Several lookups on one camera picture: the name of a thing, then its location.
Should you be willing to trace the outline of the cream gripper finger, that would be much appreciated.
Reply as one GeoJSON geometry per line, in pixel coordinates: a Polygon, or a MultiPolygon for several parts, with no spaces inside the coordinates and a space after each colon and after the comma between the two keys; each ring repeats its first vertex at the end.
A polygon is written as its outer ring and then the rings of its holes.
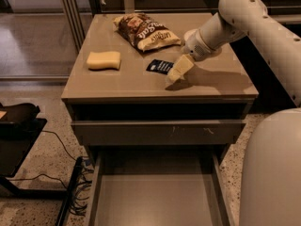
{"type": "Polygon", "coordinates": [[[176,83],[193,67],[194,59],[188,54],[181,55],[167,73],[166,82],[169,85],[176,83]]]}

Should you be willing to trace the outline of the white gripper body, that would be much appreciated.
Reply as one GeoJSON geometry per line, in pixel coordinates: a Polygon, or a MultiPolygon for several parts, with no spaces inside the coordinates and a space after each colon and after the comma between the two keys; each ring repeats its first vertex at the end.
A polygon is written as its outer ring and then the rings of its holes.
{"type": "Polygon", "coordinates": [[[197,38],[194,41],[184,42],[182,52],[190,55],[195,61],[202,61],[210,57],[214,50],[204,42],[198,31],[197,38]]]}

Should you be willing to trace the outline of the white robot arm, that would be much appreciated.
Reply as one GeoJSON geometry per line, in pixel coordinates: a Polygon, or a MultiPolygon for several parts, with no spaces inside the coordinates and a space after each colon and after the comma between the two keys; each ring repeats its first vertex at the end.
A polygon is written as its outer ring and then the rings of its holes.
{"type": "Polygon", "coordinates": [[[295,107],[265,118],[244,157],[239,226],[301,226],[301,40],[268,15],[261,0],[219,0],[218,12],[184,35],[175,83],[223,44],[247,36],[295,107]]]}

